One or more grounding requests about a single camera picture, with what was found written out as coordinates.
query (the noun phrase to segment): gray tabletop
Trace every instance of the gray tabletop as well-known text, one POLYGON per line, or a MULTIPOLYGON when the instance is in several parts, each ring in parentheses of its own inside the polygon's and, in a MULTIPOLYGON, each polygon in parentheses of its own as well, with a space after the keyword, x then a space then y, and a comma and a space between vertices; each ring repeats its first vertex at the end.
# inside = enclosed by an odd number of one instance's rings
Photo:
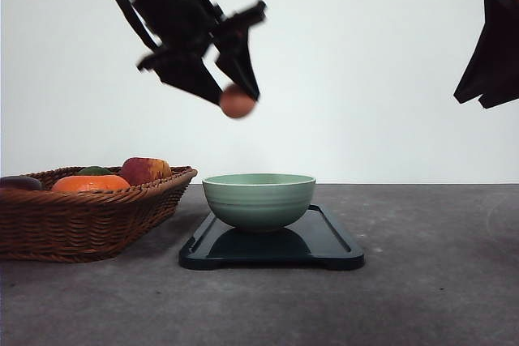
POLYGON ((117 258, 4 261, 2 345, 519 344, 519 186, 317 186, 355 271, 191 271, 201 186, 117 258))

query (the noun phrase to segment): woven basket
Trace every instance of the woven basket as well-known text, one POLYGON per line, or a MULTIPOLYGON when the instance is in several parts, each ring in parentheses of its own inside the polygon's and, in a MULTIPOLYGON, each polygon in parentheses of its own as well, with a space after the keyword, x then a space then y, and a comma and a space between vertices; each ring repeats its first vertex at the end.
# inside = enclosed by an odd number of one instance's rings
MULTIPOLYGON (((115 257, 173 215, 196 170, 124 190, 79 193, 48 189, 82 167, 31 173, 45 190, 0 192, 0 258, 86 263, 115 257)), ((109 168, 118 173, 120 167, 109 168)))

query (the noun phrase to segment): bowl rim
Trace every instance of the bowl rim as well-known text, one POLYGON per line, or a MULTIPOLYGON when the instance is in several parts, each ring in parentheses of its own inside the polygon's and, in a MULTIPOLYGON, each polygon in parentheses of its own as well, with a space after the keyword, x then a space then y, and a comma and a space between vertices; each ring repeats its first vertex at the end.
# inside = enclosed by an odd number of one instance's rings
POLYGON ((307 174, 295 174, 295 173, 230 173, 230 174, 219 174, 217 176, 206 177, 202 179, 202 184, 210 184, 212 186, 296 186, 299 184, 310 184, 312 182, 316 182, 315 177, 309 176, 307 174), (228 177, 228 176, 297 176, 304 177, 305 180, 301 180, 300 182, 279 182, 279 183, 271 183, 271 184, 229 184, 224 182, 211 182, 210 180, 219 177, 228 177))

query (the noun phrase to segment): brown egg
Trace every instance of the brown egg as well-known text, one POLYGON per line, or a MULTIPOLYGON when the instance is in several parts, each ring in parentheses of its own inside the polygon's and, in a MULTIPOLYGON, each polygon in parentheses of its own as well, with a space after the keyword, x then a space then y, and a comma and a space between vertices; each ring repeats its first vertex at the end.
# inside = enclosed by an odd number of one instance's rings
POLYGON ((220 96, 220 108, 228 117, 234 119, 246 116, 254 108, 256 102, 238 85, 230 84, 220 96))

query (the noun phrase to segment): white wall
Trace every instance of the white wall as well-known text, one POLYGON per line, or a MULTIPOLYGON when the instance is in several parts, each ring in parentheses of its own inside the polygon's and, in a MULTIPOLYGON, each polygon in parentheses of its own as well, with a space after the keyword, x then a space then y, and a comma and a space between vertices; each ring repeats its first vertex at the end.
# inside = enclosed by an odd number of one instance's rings
MULTIPOLYGON (((255 2, 213 1, 228 14, 255 2)), ((262 98, 235 121, 140 74, 147 50, 114 0, 2 0, 2 175, 158 156, 197 168, 195 182, 519 180, 519 101, 453 98, 483 0, 264 1, 251 32, 262 98)))

